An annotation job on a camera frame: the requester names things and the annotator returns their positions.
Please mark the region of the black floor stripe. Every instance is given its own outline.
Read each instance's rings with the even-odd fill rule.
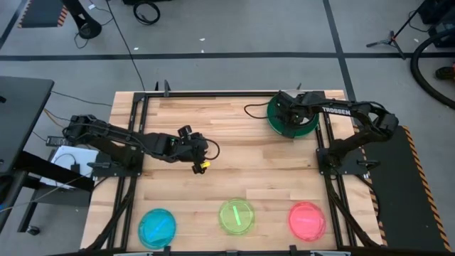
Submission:
[[[134,54],[135,60],[226,59],[226,58],[401,58],[398,53],[162,53]],[[411,58],[412,53],[405,53]],[[455,53],[423,53],[420,58],[455,58]],[[0,55],[0,61],[130,60],[127,54],[102,55]]]
[[[335,18],[333,17],[332,8],[328,0],[322,1],[324,8],[326,10],[328,27],[332,34],[333,44],[335,46],[335,52],[340,63],[341,75],[343,76],[344,85],[346,87],[346,94],[349,100],[355,100],[353,83],[350,80],[348,64],[346,64],[346,59],[343,54],[343,48],[341,47],[340,37],[338,35],[338,30],[336,29]]]
[[[11,30],[13,30],[14,24],[16,24],[17,19],[21,15],[23,7],[26,5],[27,0],[22,0],[21,3],[17,6],[16,12],[14,12],[13,17],[8,23],[8,26],[5,28],[5,31],[0,37],[0,50],[3,47],[3,44],[5,44],[6,39],[8,38]]]

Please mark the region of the gray floor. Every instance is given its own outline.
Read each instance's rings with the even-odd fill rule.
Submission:
[[[88,1],[81,0],[85,8]],[[21,0],[0,0],[0,34],[6,29]],[[105,2],[95,0],[106,8]],[[394,48],[366,48],[365,44],[397,30],[415,0],[330,0],[340,42],[345,53],[393,53]],[[158,3],[161,20],[155,26],[143,26],[132,16],[132,8],[120,0],[111,1],[119,27],[133,54],[151,53],[249,53],[307,52],[335,53],[322,0],[173,0]],[[109,14],[90,10],[101,23]],[[415,26],[424,28],[419,18]],[[74,21],[68,17],[61,28],[17,28],[15,25],[0,49],[2,55],[102,55],[126,54],[127,50],[115,24],[78,50],[73,42]],[[398,41],[411,53],[428,37],[406,28]],[[430,46],[427,52],[441,51]],[[347,59],[348,72],[358,100],[375,100],[397,114],[401,124],[410,127],[422,165],[427,174],[446,233],[455,245],[455,192],[452,184],[455,164],[451,145],[451,125],[455,112],[426,95],[409,72],[409,60],[396,58]],[[432,78],[436,68],[451,65],[452,59],[421,60],[425,77],[439,90],[455,98],[452,82]],[[167,79],[173,90],[253,90],[287,89],[300,82],[302,89],[345,89],[336,58],[213,58],[137,60],[147,90]],[[54,90],[86,100],[110,103],[116,91],[141,90],[129,60],[50,60],[0,61],[0,75],[48,78]],[[108,107],[52,95],[46,108],[61,117],[94,114],[108,119]],[[42,137],[59,135],[60,129],[44,114],[34,130]],[[26,150],[46,158],[50,148],[32,135]],[[31,192],[24,190],[18,202],[27,201]],[[47,255],[72,252],[79,248],[86,208],[39,205],[32,223],[42,227],[36,237],[16,233],[24,208],[11,214],[0,234],[5,255]]]

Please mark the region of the red petri dish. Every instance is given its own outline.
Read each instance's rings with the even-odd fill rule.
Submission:
[[[306,242],[318,240],[326,232],[326,217],[318,206],[310,202],[292,206],[288,223],[292,233]]]

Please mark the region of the wooden tabletop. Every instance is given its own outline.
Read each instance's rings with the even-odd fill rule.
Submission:
[[[325,93],[327,98],[344,99],[342,90]],[[116,93],[111,124],[127,128],[133,94]],[[268,100],[267,97],[150,99],[145,133],[177,135],[177,129],[189,124],[194,132],[219,143],[221,154],[211,161],[203,175],[195,175],[190,163],[168,164],[145,157],[134,197],[128,251],[146,250],[139,242],[137,228],[142,216],[154,208],[165,208],[176,219],[177,233],[170,244],[175,251],[288,250],[289,245],[297,245],[299,250],[336,248],[326,187],[318,172],[316,135],[312,132],[301,139],[286,139],[273,131],[267,120],[253,119],[243,111],[247,104]],[[257,116],[265,114],[265,106],[250,110]],[[331,121],[335,138],[353,134],[348,117],[332,114]],[[209,147],[208,156],[213,156],[216,148]],[[356,177],[344,177],[351,213],[365,232],[381,243],[368,187]],[[92,243],[110,219],[116,187],[117,178],[109,178],[93,192],[81,247]],[[218,224],[218,211],[231,198],[245,198],[254,207],[255,226],[246,235],[228,235]],[[288,227],[289,210],[299,201],[312,202],[325,214],[326,234],[315,242],[299,240]],[[122,224],[120,220],[116,245],[122,235]],[[343,218],[341,230],[343,241],[348,244]]]

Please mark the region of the black mat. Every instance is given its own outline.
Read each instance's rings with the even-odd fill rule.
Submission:
[[[30,0],[19,28],[53,28],[62,26],[68,12],[60,0]]]
[[[381,161],[370,175],[387,246],[447,252],[449,243],[409,130],[398,127],[390,141],[367,144],[365,153]]]

